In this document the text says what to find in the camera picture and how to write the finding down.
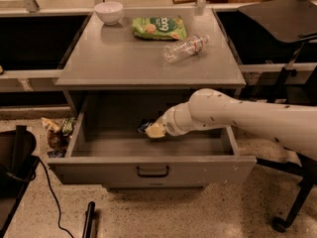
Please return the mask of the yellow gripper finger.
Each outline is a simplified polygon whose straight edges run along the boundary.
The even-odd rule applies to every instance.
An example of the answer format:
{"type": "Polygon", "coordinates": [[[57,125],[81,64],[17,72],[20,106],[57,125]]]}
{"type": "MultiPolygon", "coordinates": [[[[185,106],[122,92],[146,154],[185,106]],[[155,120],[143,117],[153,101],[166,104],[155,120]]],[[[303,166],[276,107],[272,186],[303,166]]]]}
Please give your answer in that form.
{"type": "Polygon", "coordinates": [[[146,134],[152,139],[162,138],[165,136],[164,126],[159,122],[155,122],[146,129],[146,134]]]}

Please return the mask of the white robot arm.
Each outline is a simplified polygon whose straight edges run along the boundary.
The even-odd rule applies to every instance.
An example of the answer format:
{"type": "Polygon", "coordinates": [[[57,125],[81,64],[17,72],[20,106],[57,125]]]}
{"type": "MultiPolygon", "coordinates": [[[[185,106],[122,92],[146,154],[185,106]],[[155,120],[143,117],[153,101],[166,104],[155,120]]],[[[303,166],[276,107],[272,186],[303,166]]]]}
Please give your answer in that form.
{"type": "Polygon", "coordinates": [[[195,91],[145,130],[151,138],[235,126],[317,160],[317,108],[234,99],[214,89],[195,91]]]}

